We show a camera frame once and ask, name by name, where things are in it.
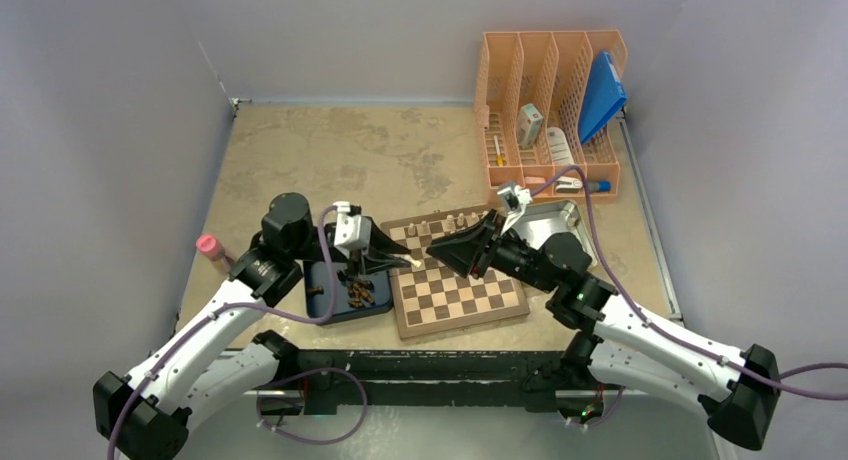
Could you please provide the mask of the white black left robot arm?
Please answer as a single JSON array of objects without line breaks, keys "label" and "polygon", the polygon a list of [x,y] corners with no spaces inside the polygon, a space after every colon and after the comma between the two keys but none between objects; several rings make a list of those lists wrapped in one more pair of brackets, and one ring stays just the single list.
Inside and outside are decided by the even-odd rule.
[{"label": "white black left robot arm", "polygon": [[[229,359],[221,353],[266,315],[323,324],[340,294],[334,266],[348,279],[414,265],[408,248],[363,215],[360,206],[337,202],[324,211],[336,219],[313,219],[299,193],[275,197],[249,249],[230,267],[210,301],[170,340],[125,375],[105,373],[93,387],[98,432],[109,441],[107,456],[172,459],[192,431],[243,393],[269,384],[284,389],[302,378],[299,350],[265,332]],[[331,306],[321,317],[300,317],[277,304],[303,277],[304,261],[323,264]]]}]

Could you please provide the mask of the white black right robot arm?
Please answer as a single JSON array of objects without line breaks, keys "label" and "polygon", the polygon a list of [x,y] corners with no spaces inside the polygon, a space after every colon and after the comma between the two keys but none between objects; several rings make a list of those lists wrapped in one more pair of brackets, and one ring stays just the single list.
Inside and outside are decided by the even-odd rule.
[{"label": "white black right robot arm", "polygon": [[762,450],[780,397],[774,353],[707,339],[628,301],[589,272],[591,257],[570,232],[532,247],[491,210],[476,224],[432,240],[426,252],[457,275],[494,269],[549,294],[545,307],[574,330],[561,361],[576,387],[592,380],[641,390],[704,414],[730,443]]}]

